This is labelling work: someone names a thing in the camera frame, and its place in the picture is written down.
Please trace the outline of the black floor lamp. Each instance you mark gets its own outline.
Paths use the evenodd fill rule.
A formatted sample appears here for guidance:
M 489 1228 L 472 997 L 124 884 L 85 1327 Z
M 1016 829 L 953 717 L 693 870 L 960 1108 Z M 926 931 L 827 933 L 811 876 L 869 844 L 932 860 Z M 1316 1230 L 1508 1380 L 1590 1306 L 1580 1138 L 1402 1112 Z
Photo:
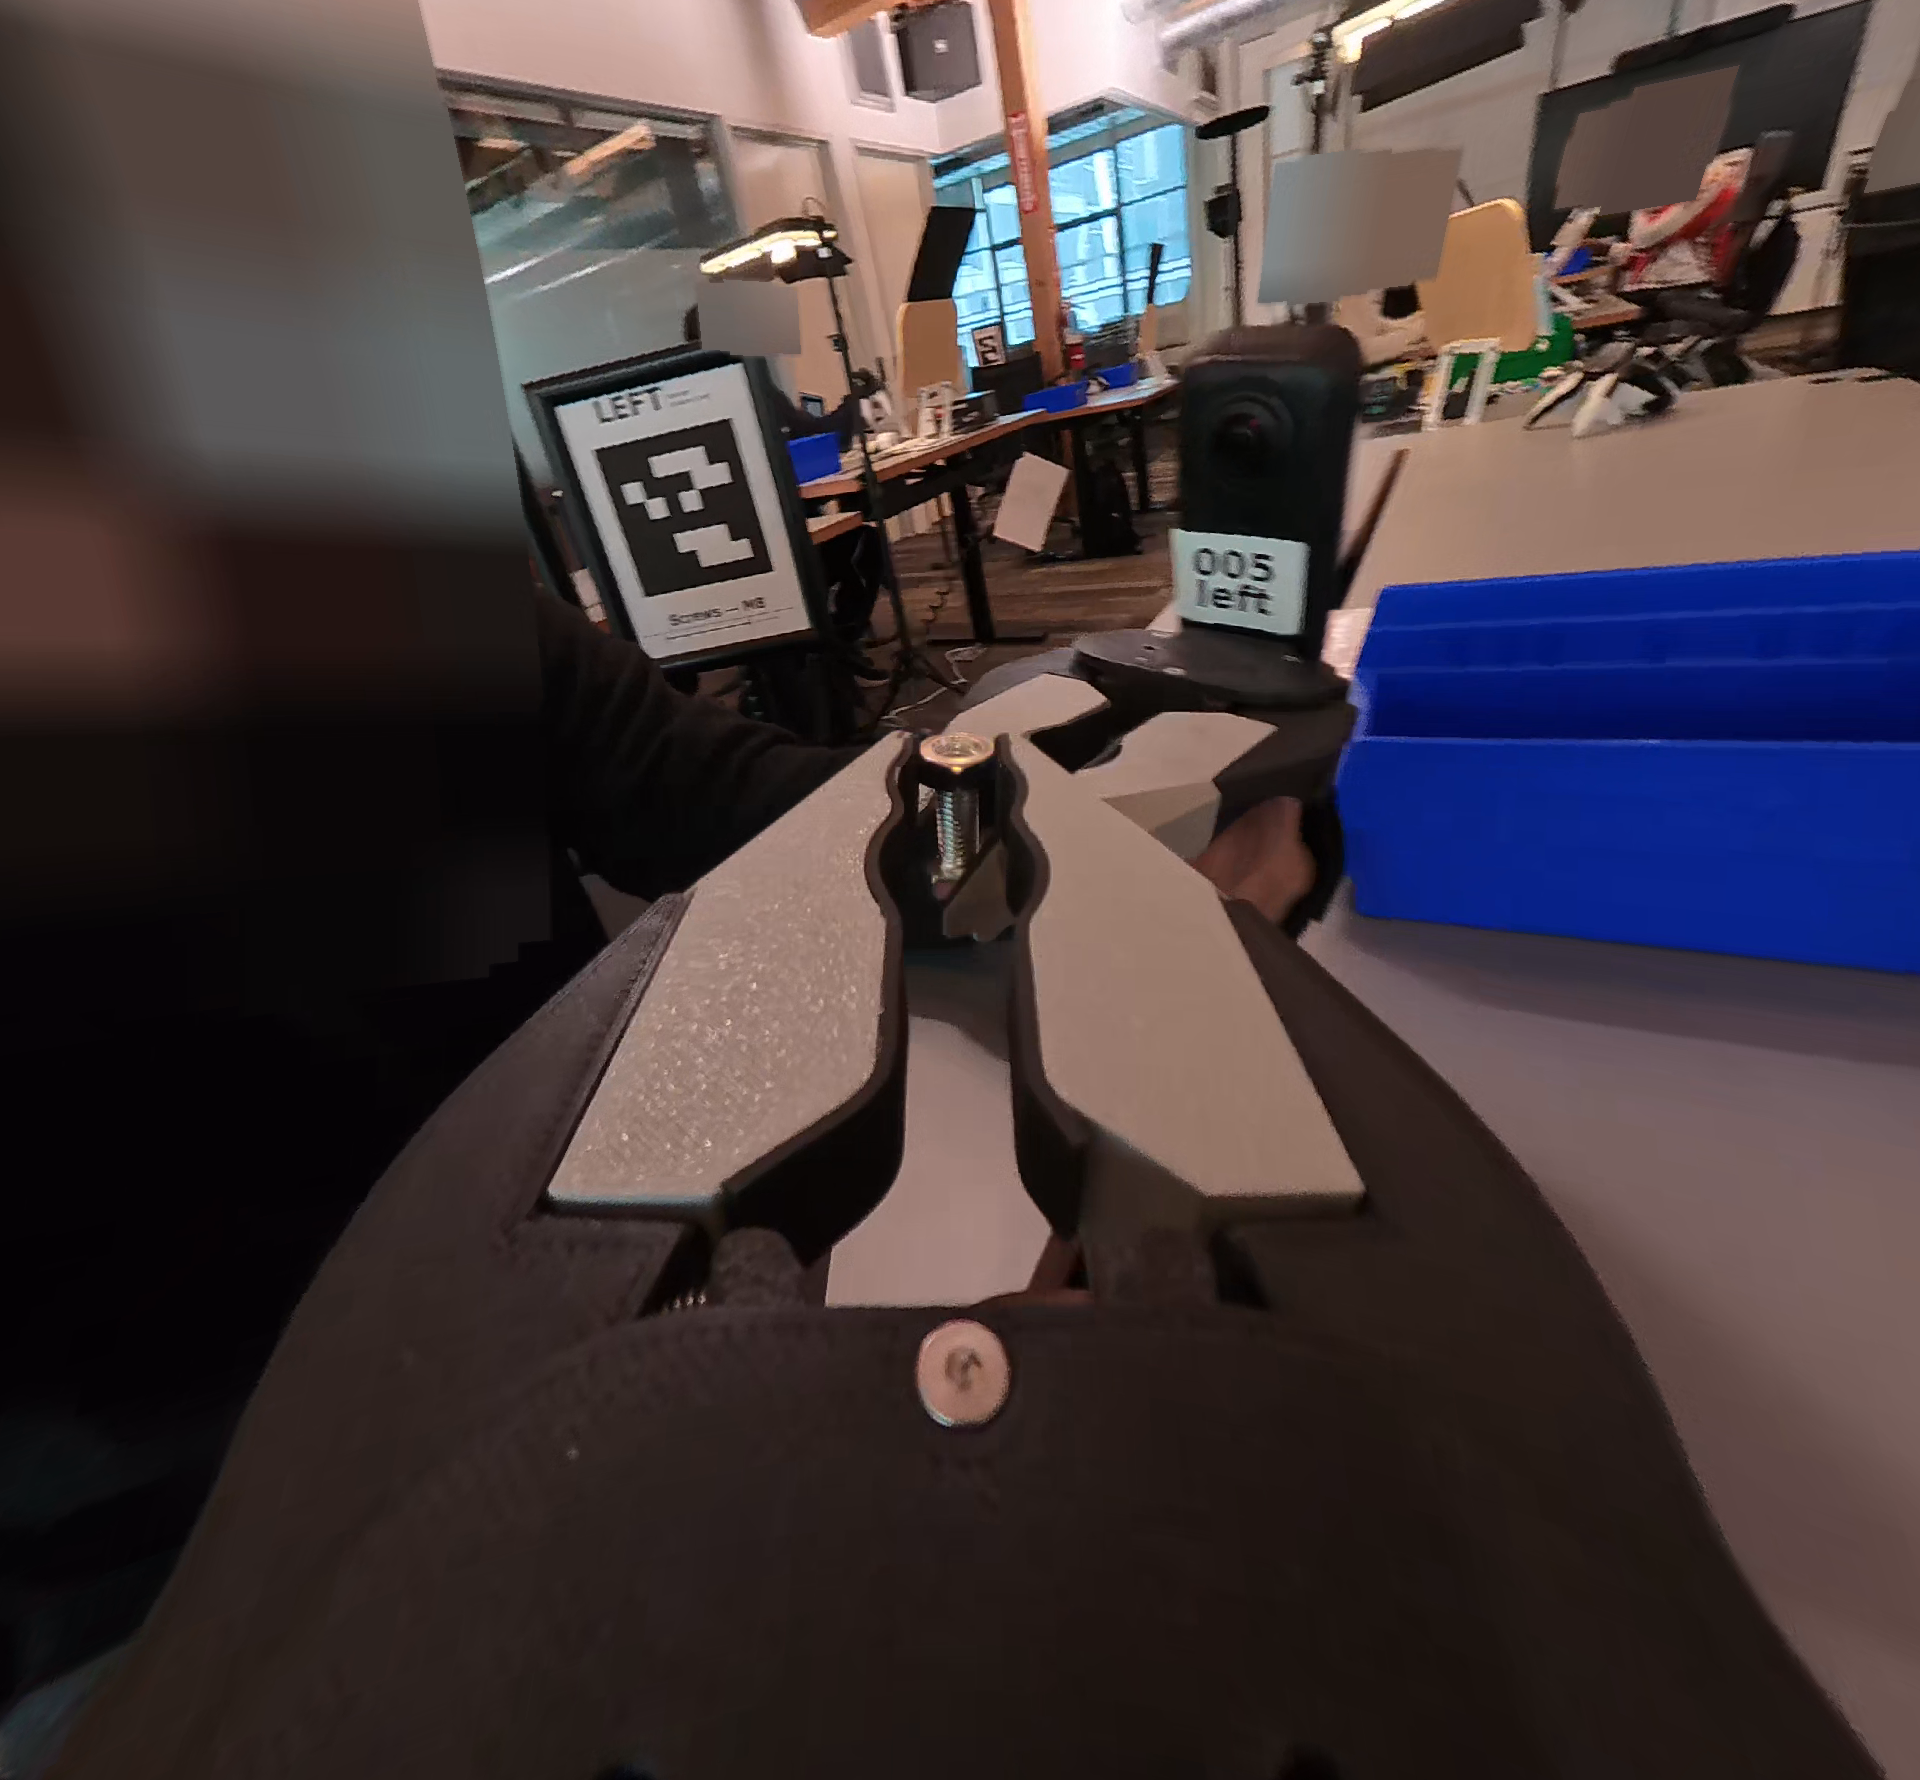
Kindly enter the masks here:
M 1224 152 L 1227 181 L 1207 199 L 1207 229 L 1229 250 L 1229 326 L 1244 326 L 1244 196 L 1238 182 L 1238 141 L 1269 122 L 1269 105 L 1233 110 L 1194 128 L 1194 141 Z

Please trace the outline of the person's left forearm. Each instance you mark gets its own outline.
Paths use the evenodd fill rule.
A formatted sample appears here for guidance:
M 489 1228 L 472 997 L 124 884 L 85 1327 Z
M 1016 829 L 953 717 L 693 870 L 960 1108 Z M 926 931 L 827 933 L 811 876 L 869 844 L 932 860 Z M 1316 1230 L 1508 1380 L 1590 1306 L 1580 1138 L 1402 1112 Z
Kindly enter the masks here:
M 594 931 L 583 876 L 641 901 L 678 895 L 862 759 L 685 697 L 541 589 L 532 627 L 554 939 Z

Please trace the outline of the framed marker sign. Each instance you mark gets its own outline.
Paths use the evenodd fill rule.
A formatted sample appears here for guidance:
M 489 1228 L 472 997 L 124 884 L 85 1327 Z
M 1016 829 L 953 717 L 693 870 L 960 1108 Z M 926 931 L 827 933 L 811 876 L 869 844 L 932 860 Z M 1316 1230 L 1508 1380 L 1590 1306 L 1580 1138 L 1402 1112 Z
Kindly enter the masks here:
M 522 392 L 611 627 L 656 666 L 735 666 L 828 640 L 762 360 L 680 349 Z

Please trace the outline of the lit studio light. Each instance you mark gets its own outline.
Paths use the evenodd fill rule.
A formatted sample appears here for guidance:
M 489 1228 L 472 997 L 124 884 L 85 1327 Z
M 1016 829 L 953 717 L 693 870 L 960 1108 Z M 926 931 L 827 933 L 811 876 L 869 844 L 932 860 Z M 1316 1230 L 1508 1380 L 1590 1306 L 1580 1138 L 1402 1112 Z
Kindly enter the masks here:
M 738 234 L 705 252 L 700 282 L 799 284 L 805 280 L 842 280 L 852 258 L 828 215 L 779 215 L 754 232 Z

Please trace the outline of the black wall loudspeaker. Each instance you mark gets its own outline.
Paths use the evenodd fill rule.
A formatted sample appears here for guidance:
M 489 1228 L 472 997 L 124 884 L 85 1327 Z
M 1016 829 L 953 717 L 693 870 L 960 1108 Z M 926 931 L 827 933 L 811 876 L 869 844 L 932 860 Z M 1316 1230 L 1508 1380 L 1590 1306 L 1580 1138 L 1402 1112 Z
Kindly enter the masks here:
M 978 23 L 967 0 L 899 6 L 889 21 L 909 101 L 942 105 L 981 85 Z

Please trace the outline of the wooden top desk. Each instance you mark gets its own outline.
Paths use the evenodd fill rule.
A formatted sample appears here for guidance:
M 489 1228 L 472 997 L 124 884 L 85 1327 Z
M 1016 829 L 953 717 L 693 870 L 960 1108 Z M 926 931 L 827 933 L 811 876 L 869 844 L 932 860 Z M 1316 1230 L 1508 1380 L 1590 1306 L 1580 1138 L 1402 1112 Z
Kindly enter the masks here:
M 1085 403 L 1065 411 L 1021 411 L 1020 416 L 1006 416 L 991 424 L 973 427 L 942 440 L 892 448 L 880 453 L 871 469 L 842 469 L 822 479 L 809 479 L 799 487 L 799 496 L 811 516 L 825 516 L 827 503 L 831 502 L 848 502 L 853 516 L 874 518 L 878 524 L 889 524 L 915 507 L 929 507 L 941 498 L 954 536 L 957 575 L 965 592 L 970 629 L 957 636 L 954 629 L 932 627 L 927 637 L 934 643 L 950 637 L 979 648 L 1044 644 L 1049 640 L 1044 629 L 1001 627 L 994 621 L 985 569 L 985 538 L 979 518 L 973 512 L 973 474 L 987 473 L 996 450 L 1006 444 L 1016 444 L 1020 453 L 1038 453 L 1038 448 L 1028 448 L 1026 440 L 1062 448 L 1068 455 L 1064 466 L 1075 489 L 1075 518 L 1084 521 L 1089 494 L 1094 491 L 1101 469 L 1118 466 L 1118 459 L 1111 455 L 1101 459 L 1096 448 L 1106 438 L 1115 438 L 1128 448 L 1128 473 L 1122 474 L 1128 513 L 1153 513 L 1148 423 L 1164 411 L 1180 390 L 1181 380 L 1176 376 L 1164 376 L 1139 380 L 1132 387 L 1090 395 Z

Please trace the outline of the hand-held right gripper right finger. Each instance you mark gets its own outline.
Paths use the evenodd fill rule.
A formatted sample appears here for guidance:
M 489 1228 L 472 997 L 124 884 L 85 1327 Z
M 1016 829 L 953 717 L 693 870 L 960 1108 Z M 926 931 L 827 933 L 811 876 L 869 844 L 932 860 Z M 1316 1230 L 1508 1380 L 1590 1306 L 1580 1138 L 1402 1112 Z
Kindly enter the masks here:
M 996 769 L 1016 1165 L 1049 1228 L 1096 1251 L 1358 1212 L 1266 985 L 1291 944 L 1032 739 Z

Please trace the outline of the silver hex bolt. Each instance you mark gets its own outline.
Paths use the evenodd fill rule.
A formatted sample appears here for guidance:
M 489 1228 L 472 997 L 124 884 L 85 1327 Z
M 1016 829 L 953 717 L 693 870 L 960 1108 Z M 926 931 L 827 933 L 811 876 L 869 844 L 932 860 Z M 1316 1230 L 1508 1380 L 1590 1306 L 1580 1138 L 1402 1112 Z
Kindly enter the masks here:
M 991 786 L 991 763 L 937 766 L 923 779 L 932 816 L 932 880 L 957 889 L 981 858 L 981 798 Z

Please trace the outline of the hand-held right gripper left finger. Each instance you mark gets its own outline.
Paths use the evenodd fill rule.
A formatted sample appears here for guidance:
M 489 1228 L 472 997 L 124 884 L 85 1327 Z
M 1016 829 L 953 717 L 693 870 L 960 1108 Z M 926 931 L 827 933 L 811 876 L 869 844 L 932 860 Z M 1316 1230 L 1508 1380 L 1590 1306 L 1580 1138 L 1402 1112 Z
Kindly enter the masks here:
M 875 1211 L 904 1151 L 909 754 L 875 744 L 688 891 L 552 1170 L 558 1214 L 822 1259 Z

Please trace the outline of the black white tabletop object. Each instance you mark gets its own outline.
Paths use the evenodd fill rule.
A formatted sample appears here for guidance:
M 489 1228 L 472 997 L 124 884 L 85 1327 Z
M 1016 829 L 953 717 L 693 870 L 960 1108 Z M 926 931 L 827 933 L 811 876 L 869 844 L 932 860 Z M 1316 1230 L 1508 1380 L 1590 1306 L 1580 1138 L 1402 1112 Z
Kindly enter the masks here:
M 1570 423 L 1574 440 L 1596 438 L 1667 416 L 1680 390 L 1666 354 L 1618 344 L 1570 366 L 1522 418 L 1522 427 Z

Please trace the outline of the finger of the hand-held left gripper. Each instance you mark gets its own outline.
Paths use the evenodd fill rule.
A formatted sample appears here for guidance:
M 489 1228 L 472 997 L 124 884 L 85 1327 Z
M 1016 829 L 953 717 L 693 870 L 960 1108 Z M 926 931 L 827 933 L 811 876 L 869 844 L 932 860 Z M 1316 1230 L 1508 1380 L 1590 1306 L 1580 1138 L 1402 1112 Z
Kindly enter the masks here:
M 1128 818 L 1180 863 L 1192 860 L 1224 821 L 1221 781 L 1276 737 L 1273 727 L 1229 712 L 1164 712 L 1122 733 L 1068 784 Z
M 1084 680 L 1021 680 L 962 710 L 953 737 L 978 739 L 989 759 L 1026 747 L 1047 761 L 1096 761 L 1112 747 L 1112 701 Z

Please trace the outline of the black wall monitor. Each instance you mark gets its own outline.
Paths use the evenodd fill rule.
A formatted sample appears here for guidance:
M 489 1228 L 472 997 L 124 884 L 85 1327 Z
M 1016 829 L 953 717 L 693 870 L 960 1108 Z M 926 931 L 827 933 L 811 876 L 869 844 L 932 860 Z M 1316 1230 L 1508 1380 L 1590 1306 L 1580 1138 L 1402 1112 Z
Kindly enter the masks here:
M 1785 6 L 1764 8 L 1635 47 L 1622 55 L 1608 74 L 1550 89 L 1534 105 L 1525 168 L 1522 206 L 1532 248 L 1546 250 L 1572 210 L 1554 199 L 1554 186 L 1577 122 L 1627 101 L 1643 87 L 1696 78 L 1727 87 L 1714 152 L 1753 148 L 1769 133 L 1785 133 L 1790 159 L 1773 199 L 1823 194 L 1870 16 L 1872 0 L 1813 16 L 1790 16 Z

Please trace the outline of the studio light panel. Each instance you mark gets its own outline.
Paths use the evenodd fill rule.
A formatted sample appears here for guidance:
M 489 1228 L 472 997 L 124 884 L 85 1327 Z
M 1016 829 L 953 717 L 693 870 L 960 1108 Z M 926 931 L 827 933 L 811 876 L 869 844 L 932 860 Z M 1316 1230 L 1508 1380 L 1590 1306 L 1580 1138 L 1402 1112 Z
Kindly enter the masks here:
M 1332 27 L 1332 58 L 1358 112 L 1379 112 L 1522 49 L 1545 8 L 1586 0 L 1377 0 Z

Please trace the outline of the white paper sheet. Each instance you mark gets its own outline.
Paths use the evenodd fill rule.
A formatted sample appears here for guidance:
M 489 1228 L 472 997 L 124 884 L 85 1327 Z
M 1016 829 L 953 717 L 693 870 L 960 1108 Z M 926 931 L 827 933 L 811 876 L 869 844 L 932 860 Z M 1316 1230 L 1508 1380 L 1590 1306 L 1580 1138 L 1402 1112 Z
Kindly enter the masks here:
M 999 494 L 991 538 L 1021 553 L 1044 553 L 1064 496 L 1068 466 L 1038 453 L 1021 453 Z

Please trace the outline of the white frame holder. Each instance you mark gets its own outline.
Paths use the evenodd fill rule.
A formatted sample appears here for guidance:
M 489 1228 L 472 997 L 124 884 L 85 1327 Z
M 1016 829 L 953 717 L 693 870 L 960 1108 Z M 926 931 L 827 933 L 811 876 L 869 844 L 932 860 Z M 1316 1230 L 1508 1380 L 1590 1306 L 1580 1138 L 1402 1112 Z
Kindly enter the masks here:
M 1447 344 L 1429 364 L 1424 378 L 1422 432 L 1481 423 L 1500 368 L 1500 357 L 1503 345 L 1498 336 Z

